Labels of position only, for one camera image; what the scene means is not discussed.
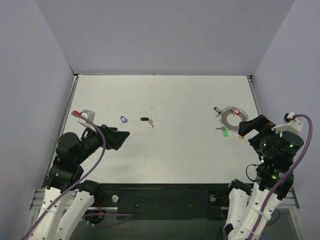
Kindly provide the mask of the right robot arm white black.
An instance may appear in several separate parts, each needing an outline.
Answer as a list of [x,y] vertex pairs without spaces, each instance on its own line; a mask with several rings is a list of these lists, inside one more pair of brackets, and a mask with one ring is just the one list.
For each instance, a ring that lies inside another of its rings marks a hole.
[[271,220],[273,212],[285,199],[293,186],[290,168],[294,157],[303,147],[299,136],[303,124],[295,113],[286,113],[284,123],[275,125],[264,115],[239,123],[238,134],[246,136],[253,130],[257,134],[248,140],[260,160],[256,165],[253,185],[234,179],[223,198],[228,206],[224,240],[258,240]]

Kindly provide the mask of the red tag key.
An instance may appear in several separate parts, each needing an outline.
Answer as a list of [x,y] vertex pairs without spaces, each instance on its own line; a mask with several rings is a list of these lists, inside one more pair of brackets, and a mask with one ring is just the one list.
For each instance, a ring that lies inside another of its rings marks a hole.
[[239,116],[239,115],[241,114],[241,112],[239,111],[239,109],[236,108],[236,107],[231,107],[231,112],[232,112],[232,115],[233,115],[233,116],[235,116],[235,115]]

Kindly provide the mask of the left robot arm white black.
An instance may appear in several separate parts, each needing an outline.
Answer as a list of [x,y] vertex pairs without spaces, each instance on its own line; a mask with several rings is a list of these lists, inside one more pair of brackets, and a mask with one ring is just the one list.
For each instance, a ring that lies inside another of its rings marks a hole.
[[106,151],[118,150],[130,136],[107,125],[87,127],[82,136],[62,134],[55,159],[44,182],[41,210],[24,240],[67,240],[89,206],[103,200],[101,184],[87,177],[99,166]]

